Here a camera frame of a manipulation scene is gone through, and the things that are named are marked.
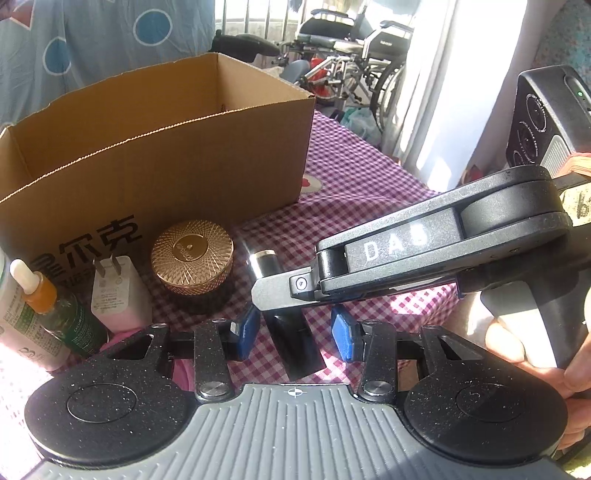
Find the white letters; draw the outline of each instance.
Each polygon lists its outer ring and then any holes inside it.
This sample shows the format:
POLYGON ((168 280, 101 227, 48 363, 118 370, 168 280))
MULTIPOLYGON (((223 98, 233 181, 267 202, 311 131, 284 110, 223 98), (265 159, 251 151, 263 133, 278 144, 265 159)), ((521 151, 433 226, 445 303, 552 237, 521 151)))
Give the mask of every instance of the white letters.
POLYGON ((372 260, 375 260, 378 257, 378 244, 376 242, 367 242, 366 244, 363 244, 363 247, 365 248, 365 257, 368 259, 368 262, 371 262, 372 260), (369 247, 372 247, 374 249, 372 255, 369 254, 369 247))
POLYGON ((427 234, 425 233, 422 223, 411 224, 410 237, 413 241, 413 245, 427 245, 427 234))
POLYGON ((388 243, 388 255, 392 255, 396 250, 404 252, 404 247, 396 235, 390 234, 390 242, 388 243))

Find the blue circle pattern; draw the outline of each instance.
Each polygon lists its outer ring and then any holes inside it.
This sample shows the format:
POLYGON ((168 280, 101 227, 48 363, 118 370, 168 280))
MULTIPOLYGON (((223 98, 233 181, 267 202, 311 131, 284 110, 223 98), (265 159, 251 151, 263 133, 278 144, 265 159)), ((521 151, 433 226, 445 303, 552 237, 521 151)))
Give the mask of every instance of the blue circle pattern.
POLYGON ((135 24, 135 35, 148 45, 162 42, 170 32, 172 25, 162 12, 148 11, 143 13, 135 24))
POLYGON ((67 72, 70 67, 68 46, 61 38, 54 38, 45 51, 45 66, 56 75, 67 72))

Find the white power adapter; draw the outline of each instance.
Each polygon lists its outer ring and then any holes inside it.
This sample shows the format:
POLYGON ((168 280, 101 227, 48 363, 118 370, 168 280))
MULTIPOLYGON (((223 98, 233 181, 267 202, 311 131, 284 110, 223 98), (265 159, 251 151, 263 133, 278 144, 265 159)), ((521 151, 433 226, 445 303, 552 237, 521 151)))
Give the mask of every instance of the white power adapter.
POLYGON ((93 262, 92 313, 113 333, 152 323, 148 289, 126 255, 93 262))

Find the cardboard box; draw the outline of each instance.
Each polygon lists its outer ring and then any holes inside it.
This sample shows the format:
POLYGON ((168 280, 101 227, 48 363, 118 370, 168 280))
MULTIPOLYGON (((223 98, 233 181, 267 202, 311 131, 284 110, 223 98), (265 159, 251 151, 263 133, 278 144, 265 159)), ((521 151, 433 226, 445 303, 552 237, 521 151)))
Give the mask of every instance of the cardboard box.
POLYGON ((308 92, 220 54, 68 93, 0 135, 0 246, 71 287, 181 220, 295 202, 313 112, 308 92))

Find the pink item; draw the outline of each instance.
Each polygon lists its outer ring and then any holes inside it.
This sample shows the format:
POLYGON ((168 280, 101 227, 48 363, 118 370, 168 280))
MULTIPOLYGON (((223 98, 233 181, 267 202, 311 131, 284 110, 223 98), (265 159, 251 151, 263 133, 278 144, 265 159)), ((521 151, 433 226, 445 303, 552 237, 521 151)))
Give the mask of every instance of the pink item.
MULTIPOLYGON (((250 221, 241 228, 244 238, 253 247, 275 250, 286 269, 308 265, 318 240, 434 195, 393 160, 318 112, 314 115, 306 174, 311 184, 310 177, 319 181, 320 190, 303 193, 298 203, 250 221)), ((164 287, 145 266, 136 267, 152 296, 155 323, 166 322, 173 330, 189 331, 205 319, 179 310, 169 302, 164 287)), ((232 277, 236 291, 225 308, 215 315, 217 318, 238 317, 250 300, 252 283, 245 266, 245 252, 240 246, 236 248, 232 277)), ((354 302, 347 307, 358 319, 388 320, 400 330, 415 331, 421 325, 442 324, 456 302, 455 286, 443 286, 398 297, 354 302)), ((330 307, 307 309, 304 314, 327 368, 301 382, 355 384, 362 365, 346 364, 339 359, 330 332, 330 307)), ((23 369, 12 357, 12 352, 0 349, 0 432, 3 432, 0 434, 0 473, 7 480, 18 480, 37 462, 22 412, 28 396, 50 376, 31 364, 23 369)), ((229 368, 236 388, 247 382, 288 382, 264 322, 248 360, 230 362, 229 368)))

